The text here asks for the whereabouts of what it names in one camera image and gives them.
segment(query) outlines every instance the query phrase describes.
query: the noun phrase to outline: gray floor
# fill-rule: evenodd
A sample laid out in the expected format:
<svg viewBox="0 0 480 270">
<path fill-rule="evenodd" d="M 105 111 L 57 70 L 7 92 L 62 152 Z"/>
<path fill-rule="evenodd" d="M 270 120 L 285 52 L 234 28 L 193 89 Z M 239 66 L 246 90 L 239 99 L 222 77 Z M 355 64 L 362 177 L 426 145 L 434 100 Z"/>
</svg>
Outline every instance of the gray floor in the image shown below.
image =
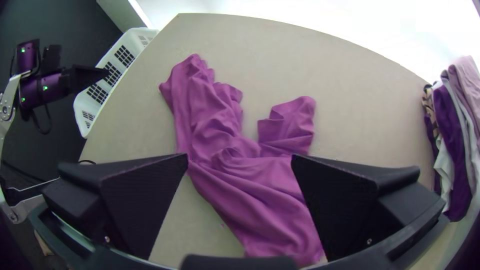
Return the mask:
<svg viewBox="0 0 480 270">
<path fill-rule="evenodd" d="M 94 66 L 122 33 L 95 0 L 0 0 L 0 89 L 9 79 L 10 61 L 15 46 L 40 39 L 40 46 L 62 45 L 61 66 Z M 2 159 L 38 178 L 56 178 L 60 161 L 76 162 L 85 140 L 74 118 L 71 95 L 50 104 L 52 130 L 37 132 L 32 121 L 17 114 L 5 138 Z M 35 109 L 41 126 L 47 125 L 45 110 Z M 24 188 L 38 183 L 20 177 L 5 166 L 0 175 L 8 186 Z M 34 269 L 47 269 L 28 223 L 10 226 L 13 236 Z"/>
</svg>

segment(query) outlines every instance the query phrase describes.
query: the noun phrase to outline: table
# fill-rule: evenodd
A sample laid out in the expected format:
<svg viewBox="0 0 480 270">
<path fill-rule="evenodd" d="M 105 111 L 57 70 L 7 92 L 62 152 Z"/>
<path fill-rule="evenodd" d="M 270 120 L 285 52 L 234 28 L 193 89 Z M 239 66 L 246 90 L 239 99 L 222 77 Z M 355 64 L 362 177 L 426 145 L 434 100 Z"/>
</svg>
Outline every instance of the table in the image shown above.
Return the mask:
<svg viewBox="0 0 480 270">
<path fill-rule="evenodd" d="M 108 97 L 80 159 L 105 163 L 174 153 L 173 117 L 158 84 L 194 53 L 215 70 L 217 81 L 243 92 L 244 135 L 257 138 L 257 120 L 267 118 L 273 105 L 310 96 L 317 102 L 311 155 L 381 167 L 417 165 L 419 182 L 432 185 L 421 107 L 426 81 L 325 33 L 220 14 L 179 14 L 155 37 Z M 443 252 L 454 231 L 449 226 L 418 267 L 440 265 L 437 250 Z M 190 253 L 240 257 L 243 248 L 185 176 L 149 260 L 178 267 Z"/>
</svg>

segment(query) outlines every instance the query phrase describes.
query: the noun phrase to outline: purple shirt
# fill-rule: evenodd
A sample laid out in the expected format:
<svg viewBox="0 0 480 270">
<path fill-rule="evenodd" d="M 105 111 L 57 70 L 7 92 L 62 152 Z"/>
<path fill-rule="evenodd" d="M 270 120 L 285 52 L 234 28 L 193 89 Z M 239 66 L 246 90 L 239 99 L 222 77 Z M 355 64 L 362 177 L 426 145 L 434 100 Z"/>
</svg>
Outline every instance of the purple shirt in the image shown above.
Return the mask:
<svg viewBox="0 0 480 270">
<path fill-rule="evenodd" d="M 245 255 L 317 262 L 322 245 L 290 165 L 291 154 L 307 154 L 312 143 L 315 101 L 302 96 L 274 106 L 258 121 L 256 142 L 242 135 L 242 92 L 215 82 L 197 54 L 173 67 L 159 90 L 173 113 L 177 151 L 189 156 L 193 185 Z"/>
</svg>

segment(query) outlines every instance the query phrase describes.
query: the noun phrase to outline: crumpled fabric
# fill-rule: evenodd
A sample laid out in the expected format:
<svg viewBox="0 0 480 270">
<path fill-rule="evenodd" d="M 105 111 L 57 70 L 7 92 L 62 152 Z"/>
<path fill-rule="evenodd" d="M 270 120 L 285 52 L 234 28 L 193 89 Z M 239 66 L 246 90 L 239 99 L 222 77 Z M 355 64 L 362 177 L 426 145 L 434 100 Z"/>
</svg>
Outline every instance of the crumpled fabric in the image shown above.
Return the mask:
<svg viewBox="0 0 480 270">
<path fill-rule="evenodd" d="M 197 54 L 158 86 L 173 113 L 176 150 L 188 175 L 231 229 L 245 256 L 290 256 L 299 266 L 323 255 L 319 235 L 291 168 L 314 136 L 315 101 L 301 96 L 258 121 L 258 142 L 242 135 L 242 92 L 215 82 Z"/>
</svg>

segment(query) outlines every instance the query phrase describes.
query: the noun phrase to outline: white cloth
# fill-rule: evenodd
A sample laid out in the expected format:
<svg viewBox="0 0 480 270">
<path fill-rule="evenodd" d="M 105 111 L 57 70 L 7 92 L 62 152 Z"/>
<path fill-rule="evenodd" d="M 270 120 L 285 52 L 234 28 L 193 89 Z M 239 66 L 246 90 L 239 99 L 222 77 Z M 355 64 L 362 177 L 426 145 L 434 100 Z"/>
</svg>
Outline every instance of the white cloth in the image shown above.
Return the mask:
<svg viewBox="0 0 480 270">
<path fill-rule="evenodd" d="M 441 198 L 445 200 L 446 204 L 443 208 L 443 212 L 447 211 L 450 207 L 450 190 L 452 190 L 452 184 L 454 182 L 454 162 L 450 156 L 445 141 L 440 134 L 437 138 L 437 142 L 440 141 L 438 147 L 438 155 L 436 156 L 435 164 L 433 168 L 440 175 L 441 184 Z"/>
</svg>

